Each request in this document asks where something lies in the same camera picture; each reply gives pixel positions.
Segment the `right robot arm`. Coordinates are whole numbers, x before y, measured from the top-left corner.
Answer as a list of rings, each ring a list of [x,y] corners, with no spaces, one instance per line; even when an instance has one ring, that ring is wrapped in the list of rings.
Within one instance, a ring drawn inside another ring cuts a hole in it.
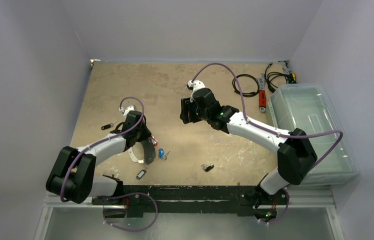
[[[317,161],[303,130],[278,129],[248,118],[235,107],[221,105],[208,88],[181,99],[180,119],[184,124],[205,121],[217,131],[245,138],[276,155],[276,168],[260,181],[255,191],[257,200],[263,204],[287,185],[299,185]]]

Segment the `silver key holder strip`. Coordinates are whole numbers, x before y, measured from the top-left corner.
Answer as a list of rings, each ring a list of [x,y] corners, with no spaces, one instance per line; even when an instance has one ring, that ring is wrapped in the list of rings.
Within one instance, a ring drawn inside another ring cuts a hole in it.
[[[143,159],[138,159],[134,152],[133,152],[133,149],[132,148],[129,148],[128,149],[128,154],[129,154],[129,157],[131,159],[131,161],[135,162],[135,163],[139,163],[139,164],[144,164],[144,160]]]

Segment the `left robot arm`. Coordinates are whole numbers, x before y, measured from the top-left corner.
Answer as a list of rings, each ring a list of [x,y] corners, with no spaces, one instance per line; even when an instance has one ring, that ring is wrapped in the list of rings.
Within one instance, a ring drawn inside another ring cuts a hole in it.
[[[130,110],[124,118],[122,129],[111,131],[95,143],[62,148],[46,181],[46,190],[59,195],[64,203],[80,204],[88,197],[104,197],[110,204],[119,204],[124,197],[123,182],[114,176],[95,176],[95,168],[136,143],[144,145],[152,136],[142,112]]]

